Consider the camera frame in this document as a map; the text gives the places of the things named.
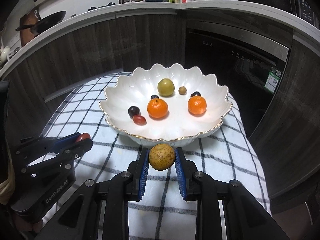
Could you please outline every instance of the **metal screw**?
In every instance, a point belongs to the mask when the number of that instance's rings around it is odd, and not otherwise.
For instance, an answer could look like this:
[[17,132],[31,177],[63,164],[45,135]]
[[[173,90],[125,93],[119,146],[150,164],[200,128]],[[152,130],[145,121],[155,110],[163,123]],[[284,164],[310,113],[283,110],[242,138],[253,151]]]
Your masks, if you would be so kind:
[[204,176],[204,173],[203,173],[202,171],[196,171],[196,172],[195,172],[195,176],[196,176],[197,178],[202,178],[202,177]]
[[91,187],[93,184],[94,184],[94,180],[93,179],[87,179],[84,184],[87,186],[87,187]]
[[131,175],[131,172],[130,171],[123,171],[121,172],[121,176],[124,177],[124,178],[127,178]]
[[239,180],[236,180],[236,179],[231,180],[230,183],[234,187],[238,187],[240,185]]

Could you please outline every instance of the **table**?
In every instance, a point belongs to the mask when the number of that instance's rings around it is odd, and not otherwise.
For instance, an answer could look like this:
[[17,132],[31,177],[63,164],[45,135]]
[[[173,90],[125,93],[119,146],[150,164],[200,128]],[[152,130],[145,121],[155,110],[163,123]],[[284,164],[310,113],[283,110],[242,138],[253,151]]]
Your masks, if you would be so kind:
[[[105,100],[103,90],[106,85],[115,86],[118,76],[130,74],[109,74],[76,88],[44,128],[45,137],[61,138],[75,132],[88,132],[93,140],[92,149],[75,160],[76,182],[46,214],[44,222],[85,180],[109,180],[139,158],[142,147],[108,127],[98,105],[99,101]],[[230,94],[228,100],[233,103],[233,108],[224,118],[222,127],[213,135],[183,147],[184,153],[199,170],[216,180],[238,179],[270,213],[263,169],[246,138],[236,101]],[[53,156],[55,154],[47,154],[43,160]],[[220,213],[224,228],[221,203]],[[131,240],[195,239],[196,202],[183,201],[174,166],[166,171],[149,168],[145,195],[140,202],[128,203],[128,217]]]

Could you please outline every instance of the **wooden cutting board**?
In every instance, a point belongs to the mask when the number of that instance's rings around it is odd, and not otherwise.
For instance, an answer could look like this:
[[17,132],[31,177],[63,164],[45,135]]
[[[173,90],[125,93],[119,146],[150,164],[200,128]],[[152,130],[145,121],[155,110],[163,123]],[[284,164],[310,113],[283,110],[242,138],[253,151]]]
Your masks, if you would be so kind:
[[[27,24],[35,24],[39,20],[35,15],[35,11],[37,12],[37,16],[39,17],[38,13],[38,6],[34,7],[29,13],[22,16],[20,18],[20,26],[21,25],[27,25]],[[34,38],[34,34],[31,33],[30,29],[25,29],[20,31],[20,40],[21,40],[21,47],[26,45],[29,41],[31,41]]]

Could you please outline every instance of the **mandarin orange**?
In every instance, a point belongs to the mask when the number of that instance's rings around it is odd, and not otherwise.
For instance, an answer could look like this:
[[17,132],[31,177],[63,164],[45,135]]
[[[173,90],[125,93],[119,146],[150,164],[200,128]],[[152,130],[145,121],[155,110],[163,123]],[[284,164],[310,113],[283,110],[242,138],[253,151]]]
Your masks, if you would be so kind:
[[151,117],[161,118],[167,114],[168,105],[164,100],[154,98],[149,101],[147,111]]
[[192,114],[203,114],[207,109],[207,102],[201,96],[191,97],[188,101],[188,109]]

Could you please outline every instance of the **stainless steel handle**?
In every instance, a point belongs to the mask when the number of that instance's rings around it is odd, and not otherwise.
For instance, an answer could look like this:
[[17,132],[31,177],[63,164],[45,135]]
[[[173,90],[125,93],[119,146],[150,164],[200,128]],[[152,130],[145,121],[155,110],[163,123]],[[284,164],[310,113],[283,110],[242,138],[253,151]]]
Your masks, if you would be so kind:
[[289,49],[284,45],[273,41],[267,37],[260,34],[253,33],[247,30],[243,30],[237,27],[232,27],[223,24],[201,22],[196,20],[188,20],[187,28],[207,31],[211,33],[217,33],[224,35],[252,46],[255,46],[263,51],[270,53],[271,55],[279,58],[280,60],[286,62]]

